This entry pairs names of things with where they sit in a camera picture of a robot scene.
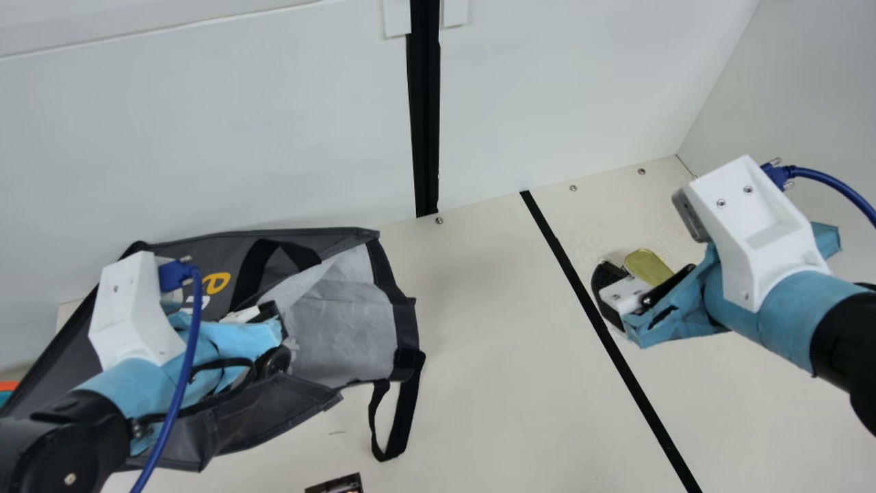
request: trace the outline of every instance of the gold metal plate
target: gold metal plate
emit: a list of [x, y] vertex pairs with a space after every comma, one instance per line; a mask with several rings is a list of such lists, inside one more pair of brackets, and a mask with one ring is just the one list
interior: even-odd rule
[[668, 281], [673, 274], [662, 258], [644, 248], [627, 255], [624, 265], [633, 275], [655, 287]]

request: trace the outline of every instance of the blue cable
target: blue cable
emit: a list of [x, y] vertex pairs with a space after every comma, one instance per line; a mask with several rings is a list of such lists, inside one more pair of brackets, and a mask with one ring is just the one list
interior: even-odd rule
[[143, 467], [143, 472], [131, 488], [131, 493], [140, 493], [152, 476], [152, 471], [158, 466], [161, 454], [167, 445], [167, 440], [170, 438], [170, 432], [173, 429], [173, 424], [176, 423], [176, 416], [182, 407], [182, 399], [186, 395], [186, 387], [188, 386], [189, 374], [192, 371], [192, 363], [194, 361], [194, 352], [198, 347], [198, 334], [201, 332], [201, 303], [203, 293], [201, 290], [201, 271], [195, 266], [186, 266], [187, 274], [191, 275], [193, 284], [193, 307], [192, 307], [192, 324], [188, 332], [188, 342], [186, 343], [186, 354], [183, 356], [182, 368], [180, 368], [180, 378], [176, 382], [176, 390], [173, 393], [173, 399], [170, 402], [170, 409], [167, 410], [167, 417], [164, 424], [161, 426], [161, 432], [155, 445], [152, 446], [152, 454], [149, 460]]
[[823, 183], [837, 192], [843, 194], [845, 198], [849, 199], [855, 206], [857, 206], [861, 212], [864, 212], [864, 215], [867, 216], [867, 219], [870, 219], [870, 223], [876, 227], [876, 210], [863, 198], [858, 192], [856, 192], [852, 187], [846, 185], [845, 183], [839, 181], [838, 179], [830, 176], [826, 173], [822, 173], [821, 171], [816, 171], [814, 169], [809, 168], [798, 168], [797, 166], [788, 166], [788, 171], [790, 176], [793, 177], [801, 177], [801, 178], [809, 178], [810, 180], [815, 180], [816, 182]]

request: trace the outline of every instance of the yellow logo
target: yellow logo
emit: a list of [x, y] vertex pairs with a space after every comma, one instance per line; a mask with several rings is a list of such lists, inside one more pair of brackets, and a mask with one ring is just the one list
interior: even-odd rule
[[215, 274], [205, 275], [203, 279], [204, 290], [208, 295], [214, 295], [225, 289], [231, 281], [231, 274], [227, 272], [217, 272]]

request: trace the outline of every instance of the black tote bag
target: black tote bag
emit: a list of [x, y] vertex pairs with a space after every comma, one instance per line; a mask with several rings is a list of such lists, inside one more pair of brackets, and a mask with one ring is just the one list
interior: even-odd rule
[[[122, 255], [191, 256], [201, 270], [204, 320], [274, 301], [296, 351], [290, 372], [271, 375], [230, 399], [180, 417], [159, 466], [203, 470], [219, 454], [257, 446], [341, 401], [341, 390], [373, 383], [371, 448], [379, 461], [406, 449], [426, 356], [419, 349], [414, 300], [396, 285], [379, 233], [360, 228], [226, 232], [160, 244], [139, 241]], [[24, 417], [101, 371], [88, 340], [97, 288], [83, 300], [0, 409]], [[184, 292], [190, 306], [191, 287]], [[355, 361], [344, 344], [362, 344]], [[386, 449], [374, 415], [390, 381], [402, 382]], [[129, 458], [140, 468], [149, 452]]]

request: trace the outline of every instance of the black bag strap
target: black bag strap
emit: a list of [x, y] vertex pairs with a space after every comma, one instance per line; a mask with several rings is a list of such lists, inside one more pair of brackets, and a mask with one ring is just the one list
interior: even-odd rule
[[240, 272], [237, 274], [237, 282], [235, 282], [234, 292], [231, 295], [230, 307], [233, 311], [242, 308], [241, 304], [258, 293], [258, 287], [262, 285], [262, 277], [265, 275], [268, 260], [278, 248], [283, 249], [289, 260], [298, 267], [299, 272], [322, 263], [320, 255], [306, 246], [290, 241], [257, 239], [240, 264]]
[[395, 406], [395, 419], [392, 421], [392, 429], [389, 432], [389, 440], [386, 442], [386, 450], [381, 450], [378, 445], [378, 437], [374, 428], [374, 416], [378, 412], [380, 401], [389, 391], [389, 380], [377, 380], [374, 382], [374, 393], [371, 394], [371, 403], [368, 404], [368, 424], [371, 427], [371, 451], [374, 458], [380, 462], [395, 459], [407, 448], [407, 438], [411, 434], [413, 424], [413, 412], [417, 407], [417, 395], [420, 392], [420, 373], [423, 363], [426, 362], [426, 354], [418, 349], [400, 348], [395, 353], [396, 366], [407, 367], [413, 372], [411, 377], [401, 383], [399, 388], [399, 401]]

